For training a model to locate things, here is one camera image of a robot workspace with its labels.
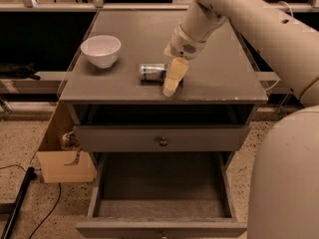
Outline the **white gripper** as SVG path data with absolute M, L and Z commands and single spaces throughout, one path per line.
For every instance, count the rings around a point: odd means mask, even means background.
M 171 61 L 164 79 L 162 93 L 166 97 L 171 97 L 175 93 L 179 82 L 189 69 L 188 60 L 195 59 L 205 44 L 206 42 L 197 42 L 191 39 L 182 30 L 180 24 L 174 28 L 170 41 L 163 51 L 166 56 L 176 57 Z

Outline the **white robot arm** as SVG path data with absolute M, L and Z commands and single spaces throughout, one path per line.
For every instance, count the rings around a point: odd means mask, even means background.
M 170 97 L 209 35 L 230 22 L 303 109 L 264 137 L 250 183 L 247 239 L 319 239 L 319 32 L 263 0 L 193 0 L 166 52 Z

